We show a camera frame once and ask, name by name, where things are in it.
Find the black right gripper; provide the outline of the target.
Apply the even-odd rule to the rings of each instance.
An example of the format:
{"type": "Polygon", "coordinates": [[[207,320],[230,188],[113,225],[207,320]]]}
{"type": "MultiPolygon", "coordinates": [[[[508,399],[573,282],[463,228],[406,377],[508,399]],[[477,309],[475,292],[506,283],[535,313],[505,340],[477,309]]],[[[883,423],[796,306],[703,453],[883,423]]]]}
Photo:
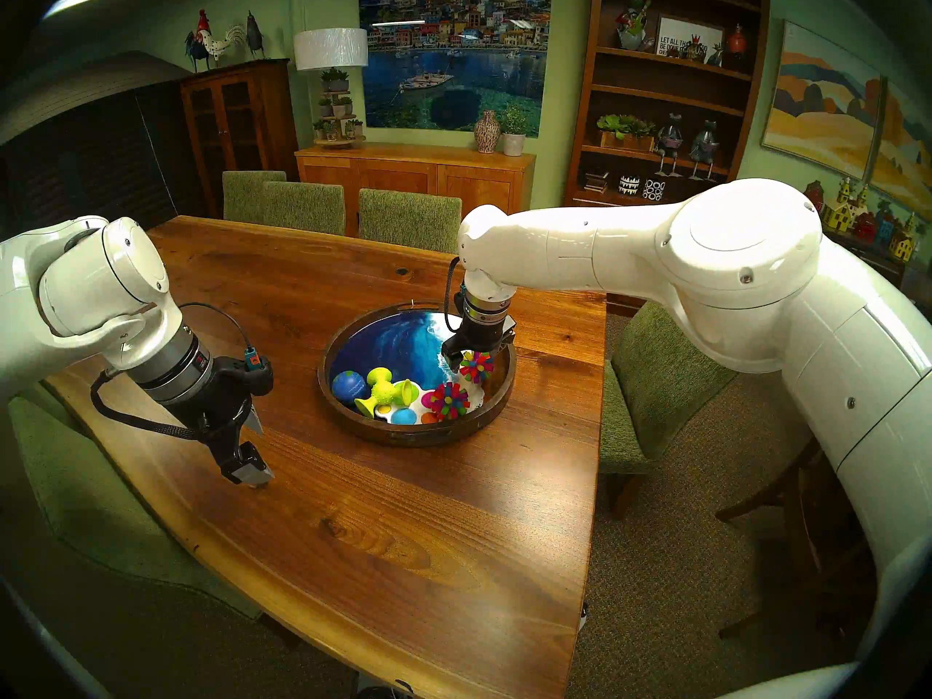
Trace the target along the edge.
{"type": "Polygon", "coordinates": [[[463,352],[492,354],[498,356],[514,342],[516,322],[510,315],[496,324],[484,324],[462,317],[446,343],[441,346],[441,357],[452,375],[459,374],[463,352]]]}

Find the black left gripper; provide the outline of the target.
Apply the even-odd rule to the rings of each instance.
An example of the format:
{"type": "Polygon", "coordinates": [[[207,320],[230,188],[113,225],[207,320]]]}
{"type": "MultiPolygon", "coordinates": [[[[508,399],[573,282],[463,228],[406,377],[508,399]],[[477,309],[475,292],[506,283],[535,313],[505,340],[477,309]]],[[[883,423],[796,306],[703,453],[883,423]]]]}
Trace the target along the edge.
{"type": "Polygon", "coordinates": [[[253,443],[240,444],[242,425],[264,433],[247,373],[244,364],[211,364],[191,388],[173,400],[173,416],[198,433],[198,441],[209,448],[224,478],[235,485],[261,487],[275,474],[253,443]]]}

